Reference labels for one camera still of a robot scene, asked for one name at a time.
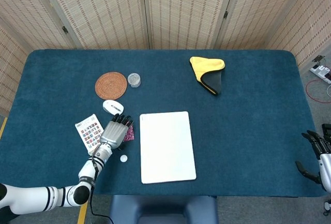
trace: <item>blue tablecloth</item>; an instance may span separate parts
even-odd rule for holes
[[[215,97],[198,84],[191,56],[225,61],[221,95]],[[310,144],[301,137],[314,124],[294,56],[271,50],[34,51],[0,140],[1,183],[62,187],[78,182],[88,154],[74,124],[93,113],[103,127],[111,119],[95,93],[96,80],[109,71],[141,76],[140,87],[128,87],[118,99],[133,117],[136,139],[113,153],[96,193],[324,194],[294,163],[301,160],[318,172]],[[173,111],[189,112],[197,179],[143,185],[139,115]],[[119,160],[122,154],[128,156],[126,163]]]

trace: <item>power strip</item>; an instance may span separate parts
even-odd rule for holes
[[[324,82],[331,84],[331,73],[329,68],[324,65],[315,65],[310,69],[310,71],[319,78],[323,79]]]

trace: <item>round woven coaster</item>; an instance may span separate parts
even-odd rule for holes
[[[95,92],[104,100],[116,100],[124,94],[126,87],[125,76],[118,72],[108,72],[98,78]]]

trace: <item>white mouse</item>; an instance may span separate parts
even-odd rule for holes
[[[122,104],[120,104],[119,102],[117,101],[114,101],[114,100],[106,100],[103,102],[102,104],[102,107],[103,109],[112,114],[112,115],[115,115],[115,114],[122,114],[123,113],[123,110],[124,110],[124,107]]]

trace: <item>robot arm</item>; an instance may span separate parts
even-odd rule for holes
[[[19,215],[49,211],[56,206],[80,206],[88,201],[99,173],[112,155],[112,150],[120,146],[131,124],[130,116],[114,116],[100,137],[100,145],[79,172],[77,185],[57,189],[52,186],[17,188],[0,184],[0,223]]]
[[[316,132],[307,130],[307,133],[302,133],[302,136],[306,138],[316,155],[318,160],[320,173],[319,175],[313,175],[303,165],[296,161],[298,171],[306,178],[314,181],[317,184],[321,184],[323,189],[331,193],[331,139],[324,136],[324,139]]]

